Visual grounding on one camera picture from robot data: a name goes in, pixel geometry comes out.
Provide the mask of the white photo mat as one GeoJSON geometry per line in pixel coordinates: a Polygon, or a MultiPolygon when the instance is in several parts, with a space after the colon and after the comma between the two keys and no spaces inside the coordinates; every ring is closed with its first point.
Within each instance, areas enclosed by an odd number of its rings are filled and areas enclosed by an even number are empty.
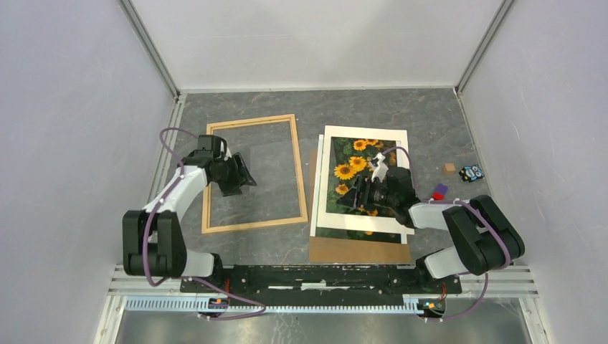
{"type": "Polygon", "coordinates": [[[402,242],[413,228],[399,224],[388,209],[356,206],[352,209],[337,204],[358,177],[370,177],[369,161],[377,154],[396,146],[408,148],[406,130],[325,126],[319,137],[315,172],[313,218],[310,234],[320,228],[399,234],[402,242]]]}

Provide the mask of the wooden picture frame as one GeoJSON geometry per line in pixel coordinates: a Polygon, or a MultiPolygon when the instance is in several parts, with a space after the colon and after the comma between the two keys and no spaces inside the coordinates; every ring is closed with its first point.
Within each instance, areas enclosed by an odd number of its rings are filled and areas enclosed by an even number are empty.
{"type": "Polygon", "coordinates": [[[274,219],[265,221],[256,221],[244,224],[231,224],[225,226],[211,226],[211,197],[212,190],[206,188],[203,192],[203,204],[202,204],[202,222],[201,222],[201,233],[202,234],[215,234],[228,231],[240,231],[250,229],[260,229],[271,226],[282,226],[289,224],[306,223],[308,221],[308,210],[305,202],[305,190],[303,182],[303,171],[301,166],[300,147],[298,142],[298,133],[296,118],[294,114],[284,115],[272,115],[259,118],[250,118],[242,120],[230,120],[224,122],[210,123],[206,125],[206,134],[212,134],[215,130],[220,129],[234,129],[241,127],[248,127],[254,125],[269,125],[274,123],[288,123],[290,128],[290,137],[292,141],[294,167],[295,167],[295,180],[298,187],[298,205],[300,209],[300,216],[274,219]]]}

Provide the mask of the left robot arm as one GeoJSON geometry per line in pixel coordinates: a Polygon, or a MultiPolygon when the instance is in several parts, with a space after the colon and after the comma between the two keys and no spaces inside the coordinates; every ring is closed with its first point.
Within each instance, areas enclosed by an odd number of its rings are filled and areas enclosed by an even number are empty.
{"type": "Polygon", "coordinates": [[[200,135],[196,148],[178,158],[176,170],[160,193],[142,209],[123,215],[123,263],[131,276],[144,276],[156,286],[190,272],[208,292],[220,290],[225,273],[212,254],[189,259],[180,221],[194,199],[211,183],[223,196],[240,195],[256,186],[239,153],[216,135],[200,135]]]}

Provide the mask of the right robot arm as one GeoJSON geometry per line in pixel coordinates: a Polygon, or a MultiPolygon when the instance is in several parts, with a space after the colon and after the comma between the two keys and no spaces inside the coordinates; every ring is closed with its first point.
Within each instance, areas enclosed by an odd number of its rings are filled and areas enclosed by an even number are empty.
{"type": "Polygon", "coordinates": [[[414,283],[423,292],[435,291],[445,277],[480,276],[503,269],[526,250],[519,233],[489,195],[467,201],[423,201],[407,168],[390,167],[382,178],[356,177],[337,204],[352,209],[389,209],[403,226],[442,229],[450,234],[451,247],[415,263],[414,283]]]}

